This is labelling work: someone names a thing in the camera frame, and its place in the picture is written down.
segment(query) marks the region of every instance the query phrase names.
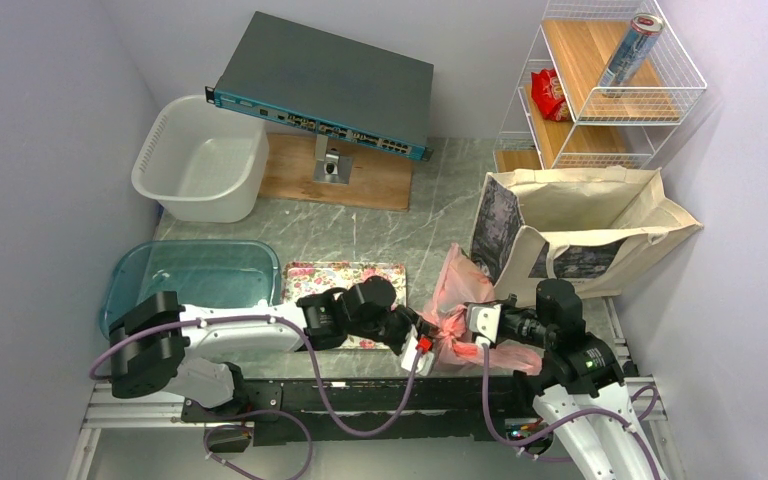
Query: metal bracket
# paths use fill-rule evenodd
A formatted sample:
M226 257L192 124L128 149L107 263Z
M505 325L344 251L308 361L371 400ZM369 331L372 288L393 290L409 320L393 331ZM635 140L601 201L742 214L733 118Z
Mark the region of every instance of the metal bracket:
M348 185L352 174L352 158L337 153L336 149L328 150L328 137L322 134L316 136L314 151L316 165L313 167L313 181Z

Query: printed image on bag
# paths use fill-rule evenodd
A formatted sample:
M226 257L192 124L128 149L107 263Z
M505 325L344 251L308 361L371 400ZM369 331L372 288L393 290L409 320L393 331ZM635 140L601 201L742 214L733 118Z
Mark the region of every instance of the printed image on bag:
M554 277L546 270L546 256L549 244L543 246L529 278L563 278L574 281L579 278L596 278L608 271L614 262L623 240L598 247L570 247L554 260Z

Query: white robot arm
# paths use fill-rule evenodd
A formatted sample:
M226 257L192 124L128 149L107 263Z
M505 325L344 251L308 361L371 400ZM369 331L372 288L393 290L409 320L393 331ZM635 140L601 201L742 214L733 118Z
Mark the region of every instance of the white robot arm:
M347 335L384 343L410 370L431 370L429 351L434 327L413 310L393 303L396 292L381 277L371 277L352 288L309 295L295 304L215 309L179 305L175 292L149 298L111 326L110 343L162 325L181 325L128 344L111 357L113 395L135 398L158 391L186 397L217 415L233 415L249 405L242 371L231 363L212 362L234 350L293 352L304 347L296 330L274 319L282 318L303 331L314 350L340 346ZM234 319L246 318L246 321ZM424 342L426 347L417 350Z
M471 304L467 324L478 344L511 339L544 349L543 371L515 372L515 383L547 423L587 413L555 430L585 478L650 480L657 472L657 479L668 480L645 435L633 434L642 430L622 369L610 347L586 333L572 284L540 282L536 308L517 308L516 298Z

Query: white wall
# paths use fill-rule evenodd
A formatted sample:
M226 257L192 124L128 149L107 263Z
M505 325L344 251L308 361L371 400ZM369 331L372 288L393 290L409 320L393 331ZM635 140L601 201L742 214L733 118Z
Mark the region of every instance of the white wall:
M495 137L545 0L103 0L159 105L215 85L256 10L434 64L436 136Z
M705 229L620 297L620 317L688 478L766 479L768 2L663 9L711 85L662 159L668 195Z
M157 111L97 0L0 0L0 480L66 474Z

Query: wooden shelf board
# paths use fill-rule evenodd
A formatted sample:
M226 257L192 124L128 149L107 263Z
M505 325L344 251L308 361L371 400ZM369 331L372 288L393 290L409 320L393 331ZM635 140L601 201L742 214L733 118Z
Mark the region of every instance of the wooden shelf board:
M328 140L328 148L354 159L348 185L313 181L316 137L268 134L269 159L258 192L262 197L290 198L352 207L406 211L413 161L356 143Z
M496 150L496 168L499 173L513 172L518 168L542 170L537 150Z
M597 113L588 107L586 117L581 116L584 102L590 91L599 84L605 65L611 59L614 51L622 40L628 28L628 22L612 21L582 21L582 20L543 20L543 31L549 49L555 59L558 73L563 79L567 101L579 120L595 120L589 118ZM660 77L655 72L652 62L647 59L640 70L631 79L632 87L663 87ZM600 93L598 112L606 116L621 117L623 120L652 120L678 121L676 111L666 92L647 92L645 100L634 100L635 95L629 94L628 99L622 97L609 98Z
M528 102L531 120L534 123L534 133L537 136L537 146L543 154L546 168L552 168L555 159L564 146L573 122L553 122L540 115L540 110L531 98L531 84L523 87L522 95ZM625 142L619 129L611 126L579 125L572 138L569 139L564 153L626 153Z

